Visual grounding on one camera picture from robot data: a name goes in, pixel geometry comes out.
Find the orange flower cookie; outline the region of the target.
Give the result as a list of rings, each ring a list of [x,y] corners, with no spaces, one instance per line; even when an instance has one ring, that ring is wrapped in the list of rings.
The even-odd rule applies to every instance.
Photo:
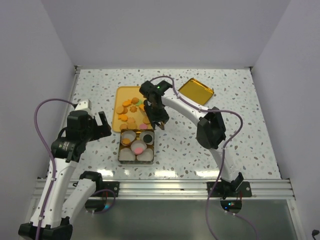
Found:
[[[123,146],[128,146],[128,145],[130,145],[131,144],[131,142],[132,142],[132,140],[130,139],[130,138],[122,138],[121,139],[121,144],[123,145]]]

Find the black sandwich cookie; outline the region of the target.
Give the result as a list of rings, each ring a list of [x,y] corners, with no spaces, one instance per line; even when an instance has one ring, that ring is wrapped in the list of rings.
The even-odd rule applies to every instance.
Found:
[[[143,141],[148,144],[151,143],[153,141],[153,139],[154,138],[151,134],[146,134],[143,136]]]

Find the gold tin lid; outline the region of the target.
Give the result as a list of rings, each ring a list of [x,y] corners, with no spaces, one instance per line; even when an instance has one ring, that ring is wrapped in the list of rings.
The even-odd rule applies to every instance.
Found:
[[[190,78],[179,89],[179,93],[204,106],[214,95],[214,90],[195,78]]]

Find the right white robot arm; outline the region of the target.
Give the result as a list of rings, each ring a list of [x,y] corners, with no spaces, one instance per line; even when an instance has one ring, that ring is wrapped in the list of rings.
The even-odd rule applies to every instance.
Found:
[[[165,128],[169,120],[166,107],[177,111],[196,126],[196,140],[203,148],[210,151],[219,167],[217,178],[223,182],[223,192],[227,196],[235,196],[241,190],[244,177],[229,156],[227,144],[242,129],[241,116],[230,110],[208,108],[187,97],[183,98],[176,91],[174,84],[165,80],[156,85],[151,81],[145,81],[140,86],[139,92],[145,98],[144,111],[153,129],[159,127],[163,130]],[[226,139],[226,126],[222,113],[230,113],[240,120],[239,129],[229,139]]]

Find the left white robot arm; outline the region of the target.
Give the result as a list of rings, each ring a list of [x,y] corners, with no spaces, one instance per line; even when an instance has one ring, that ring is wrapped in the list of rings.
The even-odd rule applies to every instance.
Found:
[[[90,196],[103,193],[102,175],[84,171],[73,193],[66,198],[72,175],[88,142],[109,137],[111,127],[103,111],[98,113],[101,125],[86,110],[74,110],[67,116],[67,126],[51,144],[54,160],[38,206],[28,223],[20,225],[18,235],[26,240],[69,240],[72,222]]]

